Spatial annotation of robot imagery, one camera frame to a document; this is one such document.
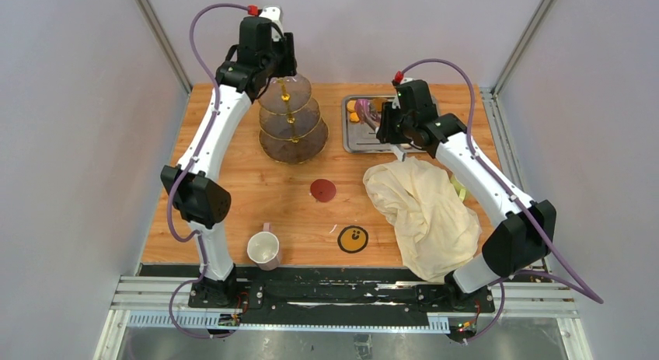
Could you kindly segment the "metal baking tray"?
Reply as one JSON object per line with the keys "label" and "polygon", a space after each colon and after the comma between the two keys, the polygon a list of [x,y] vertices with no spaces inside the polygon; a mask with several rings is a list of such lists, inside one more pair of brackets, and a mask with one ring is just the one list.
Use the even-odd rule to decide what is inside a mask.
{"label": "metal baking tray", "polygon": [[341,113],[342,113],[342,135],[343,146],[349,153],[388,153],[392,152],[388,145],[381,144],[375,137],[375,132],[366,124],[351,123],[349,120],[349,113],[346,109],[346,104],[349,100],[357,100],[360,98],[373,99],[376,97],[385,97],[391,103],[390,110],[396,112],[396,126],[399,127],[400,132],[407,140],[407,143],[402,144],[406,153],[420,153],[421,150],[418,145],[414,144],[412,140],[406,137],[402,130],[401,125],[404,119],[403,113],[400,109],[392,107],[394,95],[349,95],[342,100]]}

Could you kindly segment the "purple pink eclair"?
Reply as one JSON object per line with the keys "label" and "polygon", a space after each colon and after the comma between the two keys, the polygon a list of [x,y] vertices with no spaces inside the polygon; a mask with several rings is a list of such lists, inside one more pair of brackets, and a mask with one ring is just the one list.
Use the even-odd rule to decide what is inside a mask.
{"label": "purple pink eclair", "polygon": [[379,126],[380,116],[372,101],[364,98],[357,99],[354,109],[362,123],[366,123],[373,129]]}

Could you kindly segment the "three-tier glass cake stand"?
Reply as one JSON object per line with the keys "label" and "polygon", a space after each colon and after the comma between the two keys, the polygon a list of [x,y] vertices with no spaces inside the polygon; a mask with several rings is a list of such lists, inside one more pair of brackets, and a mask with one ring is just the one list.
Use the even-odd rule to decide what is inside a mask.
{"label": "three-tier glass cake stand", "polygon": [[329,130],[305,76],[272,79],[259,103],[259,141],[272,160],[305,163],[323,150]]}

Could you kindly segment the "metal tongs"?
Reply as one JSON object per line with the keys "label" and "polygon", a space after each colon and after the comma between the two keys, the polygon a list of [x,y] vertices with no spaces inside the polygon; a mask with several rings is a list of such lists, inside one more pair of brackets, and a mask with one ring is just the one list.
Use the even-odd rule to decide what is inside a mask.
{"label": "metal tongs", "polygon": [[375,137],[381,144],[389,146],[399,162],[404,162],[407,154],[402,144],[407,143],[407,140],[399,127],[395,125],[395,120],[389,110],[390,106],[391,103],[382,97],[360,98],[356,101],[355,110],[361,123],[366,124],[375,132]]}

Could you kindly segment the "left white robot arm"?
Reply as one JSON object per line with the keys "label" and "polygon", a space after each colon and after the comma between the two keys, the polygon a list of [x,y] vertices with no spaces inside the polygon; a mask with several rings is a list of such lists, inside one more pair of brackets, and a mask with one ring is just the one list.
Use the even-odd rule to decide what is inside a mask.
{"label": "left white robot arm", "polygon": [[214,89],[192,142],[175,166],[161,171],[169,231],[181,243],[197,244],[200,275],[192,285],[208,292],[220,308],[236,302],[238,287],[224,224],[232,198],[216,180],[235,130],[254,101],[271,79],[296,73],[294,38],[283,31],[281,20],[276,7],[242,20],[239,42],[211,74]]}

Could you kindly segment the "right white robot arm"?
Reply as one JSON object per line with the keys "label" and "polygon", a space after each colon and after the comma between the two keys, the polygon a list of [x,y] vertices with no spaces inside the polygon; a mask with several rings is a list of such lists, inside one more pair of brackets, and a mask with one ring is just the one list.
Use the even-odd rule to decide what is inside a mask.
{"label": "right white robot arm", "polygon": [[393,83],[396,94],[382,108],[377,139],[412,144],[455,174],[488,216],[494,231],[482,253],[446,277],[444,298],[453,310],[473,304],[475,291],[507,278],[550,253],[556,209],[513,185],[467,135],[454,114],[438,113],[429,85],[420,79]]}

